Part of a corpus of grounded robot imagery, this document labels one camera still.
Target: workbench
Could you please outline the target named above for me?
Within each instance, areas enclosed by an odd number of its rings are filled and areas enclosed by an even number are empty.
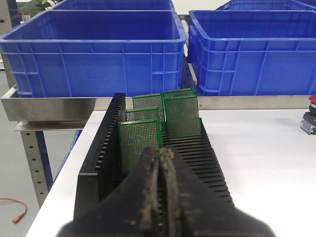
[[[200,111],[235,206],[278,237],[315,233],[316,136],[300,129],[305,111]],[[104,114],[92,113],[27,237],[54,237],[72,220],[77,175]]]

